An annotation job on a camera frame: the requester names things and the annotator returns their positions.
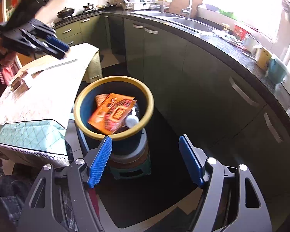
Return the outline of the orange snack box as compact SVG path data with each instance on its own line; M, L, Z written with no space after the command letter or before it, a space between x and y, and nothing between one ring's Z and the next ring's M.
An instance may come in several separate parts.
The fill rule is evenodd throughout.
M88 123L106 135L117 134L128 130L125 118L128 115L137 116L138 104L134 97L109 93L107 110L97 110L90 116Z

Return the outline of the green kitchen cabinets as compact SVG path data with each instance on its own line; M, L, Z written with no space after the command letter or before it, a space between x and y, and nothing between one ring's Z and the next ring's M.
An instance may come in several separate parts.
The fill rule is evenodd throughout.
M197 37L148 16L105 13L56 31L65 38L82 30L144 82L177 134L222 163L246 164L274 229L283 224L290 216L290 95L281 84L218 37Z

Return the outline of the yellow rimmed blue trash bin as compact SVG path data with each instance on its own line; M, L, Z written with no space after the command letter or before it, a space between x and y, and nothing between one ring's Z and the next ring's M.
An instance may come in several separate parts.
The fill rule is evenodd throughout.
M112 153L125 156L138 147L153 110L154 98L144 83L117 75L86 86L76 98L74 118L90 148L110 136Z

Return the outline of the steel kitchen sink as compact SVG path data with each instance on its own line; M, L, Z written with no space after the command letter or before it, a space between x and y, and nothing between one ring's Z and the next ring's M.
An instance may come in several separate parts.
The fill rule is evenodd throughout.
M214 30L213 27L206 25L204 23L201 23L199 21L196 21L194 19L181 17L179 15L175 15L171 13L162 13L162 12L155 12L155 11L136 11L136 12L132 12L132 14L157 18L163 21L167 21L167 22L179 25L181 27L188 28L189 30L193 30L200 34L206 34L206 35L212 34Z

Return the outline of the black wok on stove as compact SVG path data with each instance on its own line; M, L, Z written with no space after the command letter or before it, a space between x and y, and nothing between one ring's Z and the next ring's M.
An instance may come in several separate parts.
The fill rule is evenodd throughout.
M66 17L69 17L71 15L73 15L75 9L74 8L71 8L71 7L64 7L63 10L59 11L57 13L57 17L60 18L60 19L63 19L63 18L66 18Z

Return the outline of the stacked plastic stools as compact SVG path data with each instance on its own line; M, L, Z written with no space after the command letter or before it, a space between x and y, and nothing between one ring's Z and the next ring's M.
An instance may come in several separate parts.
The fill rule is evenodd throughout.
M109 169L116 180L135 179L151 174L150 151L144 128L139 144L132 153L127 155L111 154Z

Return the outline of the small black pot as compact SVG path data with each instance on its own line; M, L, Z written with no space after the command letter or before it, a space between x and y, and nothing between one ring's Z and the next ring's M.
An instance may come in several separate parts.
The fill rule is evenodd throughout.
M92 12L94 10L94 4L87 3L85 6L83 6L83 13Z

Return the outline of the white round lid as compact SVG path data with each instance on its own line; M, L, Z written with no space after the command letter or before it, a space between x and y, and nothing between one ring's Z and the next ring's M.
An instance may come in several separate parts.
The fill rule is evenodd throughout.
M128 128L132 128L134 127L135 125L137 125L139 123L139 119L137 116L135 115L128 115L126 118L125 118L125 125L128 127Z

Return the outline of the patterned tablecloth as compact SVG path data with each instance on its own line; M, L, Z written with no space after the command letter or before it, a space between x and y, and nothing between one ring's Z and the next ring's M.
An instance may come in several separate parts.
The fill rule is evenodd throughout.
M15 163L40 168L69 165L65 134L82 81L101 78L99 49L88 43L70 48L67 57L38 58L24 68L30 88L8 86L0 98L0 152Z

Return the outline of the white dish rack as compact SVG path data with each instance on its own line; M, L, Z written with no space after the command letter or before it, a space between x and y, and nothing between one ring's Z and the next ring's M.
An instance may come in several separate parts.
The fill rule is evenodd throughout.
M152 2L140 2L140 3L132 3L132 2L123 2L120 3L123 10L149 10L150 7L156 5L156 3Z

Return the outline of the teal mug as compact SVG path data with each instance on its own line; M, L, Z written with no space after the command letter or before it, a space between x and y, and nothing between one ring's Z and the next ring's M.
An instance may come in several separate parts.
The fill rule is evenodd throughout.
M279 58L272 58L268 66L268 78L273 84L280 83L288 74L287 67Z

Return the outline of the yellow mug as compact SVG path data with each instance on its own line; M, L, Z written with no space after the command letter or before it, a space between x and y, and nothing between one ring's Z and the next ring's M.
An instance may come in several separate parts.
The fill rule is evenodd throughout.
M260 45L253 46L252 57L259 68L263 71L267 71L268 63L272 57L272 54L266 48Z

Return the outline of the chrome faucet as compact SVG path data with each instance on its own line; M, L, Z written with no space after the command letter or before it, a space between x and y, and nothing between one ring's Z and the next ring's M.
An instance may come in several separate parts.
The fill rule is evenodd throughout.
M193 6L193 0L188 0L186 9L181 9L181 13L186 15L187 18L193 18L196 8Z

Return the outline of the red container on counter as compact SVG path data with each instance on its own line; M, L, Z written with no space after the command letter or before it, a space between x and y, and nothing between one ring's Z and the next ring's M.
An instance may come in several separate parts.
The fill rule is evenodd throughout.
M234 31L233 35L238 39L238 40L243 40L246 35L246 30L242 28L241 26L235 24L234 25Z

